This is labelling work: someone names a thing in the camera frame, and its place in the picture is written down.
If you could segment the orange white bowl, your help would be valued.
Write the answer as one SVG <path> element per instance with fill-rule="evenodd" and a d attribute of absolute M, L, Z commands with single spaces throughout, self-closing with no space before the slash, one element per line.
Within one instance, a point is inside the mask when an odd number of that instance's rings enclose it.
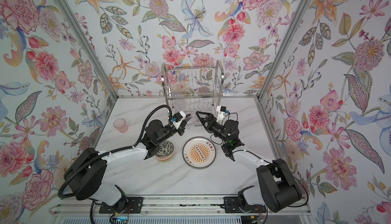
<path fill-rule="evenodd" d="M 167 162 L 167 161 L 169 161 L 171 158 L 172 158 L 172 156 L 167 156 L 167 157 L 155 157 L 156 158 L 156 160 L 158 160 L 159 162 Z"/>

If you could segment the red patterned bowl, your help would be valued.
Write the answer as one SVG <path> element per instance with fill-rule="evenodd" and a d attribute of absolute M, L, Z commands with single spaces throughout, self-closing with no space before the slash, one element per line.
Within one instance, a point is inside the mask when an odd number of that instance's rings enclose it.
<path fill-rule="evenodd" d="M 167 157 L 174 155 L 174 144 L 170 141 L 164 141 L 160 145 L 160 150 L 154 155 L 154 157 Z"/>

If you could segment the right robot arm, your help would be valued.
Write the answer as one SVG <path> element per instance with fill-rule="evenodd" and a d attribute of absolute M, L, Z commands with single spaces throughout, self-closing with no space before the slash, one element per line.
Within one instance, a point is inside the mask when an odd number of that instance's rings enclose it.
<path fill-rule="evenodd" d="M 257 186 L 249 186 L 238 192 L 242 209 L 264 205 L 276 213 L 302 199 L 298 180 L 292 175 L 286 161 L 268 159 L 244 147 L 239 139 L 238 121 L 227 120 L 222 125 L 211 113 L 198 111 L 195 114 L 208 133 L 222 140 L 221 148 L 226 157 L 257 175 Z"/>

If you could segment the pink tinted glass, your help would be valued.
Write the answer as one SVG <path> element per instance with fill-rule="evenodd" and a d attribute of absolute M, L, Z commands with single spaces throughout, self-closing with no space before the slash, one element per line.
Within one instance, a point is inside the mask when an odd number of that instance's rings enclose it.
<path fill-rule="evenodd" d="M 125 133 L 128 130 L 128 126 L 126 124 L 126 121 L 125 121 L 125 119 L 122 119 L 122 118 L 116 119 L 113 123 L 113 126 L 115 127 L 115 129 L 117 129 L 121 133 Z"/>

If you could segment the clear glass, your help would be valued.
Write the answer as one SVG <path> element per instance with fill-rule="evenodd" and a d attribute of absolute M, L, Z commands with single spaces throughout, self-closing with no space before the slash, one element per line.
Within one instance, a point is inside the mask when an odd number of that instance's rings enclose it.
<path fill-rule="evenodd" d="M 186 130 L 189 130 L 193 126 L 193 121 L 194 121 L 194 119 L 193 119 L 193 115 L 192 115 L 191 120 L 187 123 L 187 125 L 185 127 Z"/>

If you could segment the patterned plate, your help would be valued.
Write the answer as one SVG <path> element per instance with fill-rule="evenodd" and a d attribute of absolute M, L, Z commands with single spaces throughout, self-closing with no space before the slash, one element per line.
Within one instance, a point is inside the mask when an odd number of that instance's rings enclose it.
<path fill-rule="evenodd" d="M 189 167 L 203 170 L 214 163 L 216 159 L 216 147 L 207 138 L 194 137 L 184 144 L 182 156 Z"/>

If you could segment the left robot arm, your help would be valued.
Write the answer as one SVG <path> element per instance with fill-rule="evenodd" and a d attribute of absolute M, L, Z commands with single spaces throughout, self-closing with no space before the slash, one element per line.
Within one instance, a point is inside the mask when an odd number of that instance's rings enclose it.
<path fill-rule="evenodd" d="M 132 146 L 110 151 L 84 150 L 64 174 L 64 183 L 58 190 L 61 199 L 75 197 L 77 200 L 93 199 L 114 206 L 126 197 L 115 184 L 103 182 L 105 173 L 119 166 L 154 157 L 163 142 L 178 134 L 182 136 L 186 124 L 192 118 L 183 111 L 169 115 L 168 124 L 151 121 L 149 113 L 143 122 L 141 135 Z"/>

